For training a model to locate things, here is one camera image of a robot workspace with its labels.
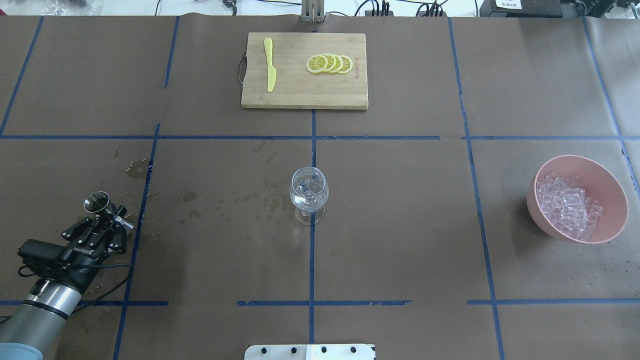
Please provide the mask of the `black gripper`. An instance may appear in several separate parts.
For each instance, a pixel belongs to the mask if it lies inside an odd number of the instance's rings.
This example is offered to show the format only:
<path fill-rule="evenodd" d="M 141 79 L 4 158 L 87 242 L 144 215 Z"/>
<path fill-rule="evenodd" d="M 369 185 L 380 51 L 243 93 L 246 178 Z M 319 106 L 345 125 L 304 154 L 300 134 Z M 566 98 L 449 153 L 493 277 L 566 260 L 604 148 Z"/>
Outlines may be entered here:
<path fill-rule="evenodd" d="M 67 244 L 60 246 L 66 250 L 59 258 L 60 268 L 47 274 L 48 280 L 76 291 L 86 291 L 112 252 L 117 255 L 127 252 L 126 208 L 108 205 L 107 209 L 110 210 L 109 228 L 106 227 L 106 215 L 94 214 L 61 231 Z"/>

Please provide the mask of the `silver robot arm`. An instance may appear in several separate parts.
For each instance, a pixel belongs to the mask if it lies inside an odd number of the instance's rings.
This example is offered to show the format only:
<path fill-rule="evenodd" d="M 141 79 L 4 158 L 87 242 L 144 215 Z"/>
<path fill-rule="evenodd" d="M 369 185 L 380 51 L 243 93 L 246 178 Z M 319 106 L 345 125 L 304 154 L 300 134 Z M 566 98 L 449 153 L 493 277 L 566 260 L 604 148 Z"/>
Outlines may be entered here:
<path fill-rule="evenodd" d="M 37 280 L 9 319 L 1 324 L 3 360 L 41 360 L 110 255 L 127 251 L 133 224 L 124 206 L 90 209 L 89 216 L 62 231 L 66 245 L 28 239 L 19 249 L 23 267 Z"/>

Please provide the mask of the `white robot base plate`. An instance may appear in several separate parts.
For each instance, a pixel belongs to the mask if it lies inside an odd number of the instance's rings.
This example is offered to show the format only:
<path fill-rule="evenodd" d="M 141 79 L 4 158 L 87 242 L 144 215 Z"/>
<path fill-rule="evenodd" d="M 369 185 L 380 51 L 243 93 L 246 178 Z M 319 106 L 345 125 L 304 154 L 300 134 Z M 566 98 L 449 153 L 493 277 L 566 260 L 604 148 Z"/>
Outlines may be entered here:
<path fill-rule="evenodd" d="M 247 347 L 245 360 L 375 360 L 374 344 L 256 344 Z"/>

